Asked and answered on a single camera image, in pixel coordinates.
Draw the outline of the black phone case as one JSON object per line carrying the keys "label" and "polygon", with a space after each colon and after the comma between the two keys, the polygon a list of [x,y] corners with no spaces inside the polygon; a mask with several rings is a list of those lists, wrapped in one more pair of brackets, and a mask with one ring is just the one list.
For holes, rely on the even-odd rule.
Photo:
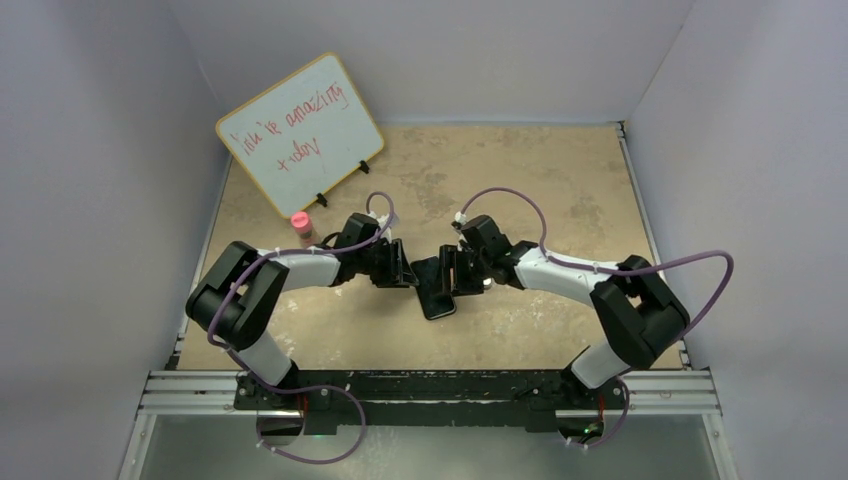
{"label": "black phone case", "polygon": [[410,264],[418,279],[416,293],[420,300],[439,296],[442,291],[441,262],[437,256],[431,256]]}

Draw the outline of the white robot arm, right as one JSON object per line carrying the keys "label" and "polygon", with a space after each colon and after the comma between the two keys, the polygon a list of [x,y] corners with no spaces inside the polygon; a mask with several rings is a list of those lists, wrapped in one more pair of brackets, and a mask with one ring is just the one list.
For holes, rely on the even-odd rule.
{"label": "white robot arm, right", "polygon": [[594,309],[604,338],[577,355],[561,381],[563,397],[573,406],[588,405],[615,377],[652,366],[691,323],[682,302],[638,255],[591,265],[548,252],[537,242],[513,243],[488,215],[460,225],[458,233],[457,244],[441,246],[437,256],[441,295],[479,295],[492,281]]}

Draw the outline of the black smartphone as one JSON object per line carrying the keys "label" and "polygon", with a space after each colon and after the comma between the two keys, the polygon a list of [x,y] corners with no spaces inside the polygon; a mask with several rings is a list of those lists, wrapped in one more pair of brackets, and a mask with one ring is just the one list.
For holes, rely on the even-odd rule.
{"label": "black smartphone", "polygon": [[420,285],[416,289],[422,313],[426,320],[434,321],[456,312],[453,297],[444,293],[440,288],[430,285]]}

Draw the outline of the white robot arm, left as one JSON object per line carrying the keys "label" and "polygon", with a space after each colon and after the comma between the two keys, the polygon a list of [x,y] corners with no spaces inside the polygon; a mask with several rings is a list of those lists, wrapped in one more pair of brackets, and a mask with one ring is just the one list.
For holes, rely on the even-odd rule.
{"label": "white robot arm, left", "polygon": [[377,288],[419,284],[402,241],[389,234],[388,221],[354,213],[341,231],[308,249],[271,251],[230,243],[188,297],[185,314],[261,381],[264,401],[284,409],[297,399],[298,367],[268,331],[280,295],[336,287],[357,275]]}

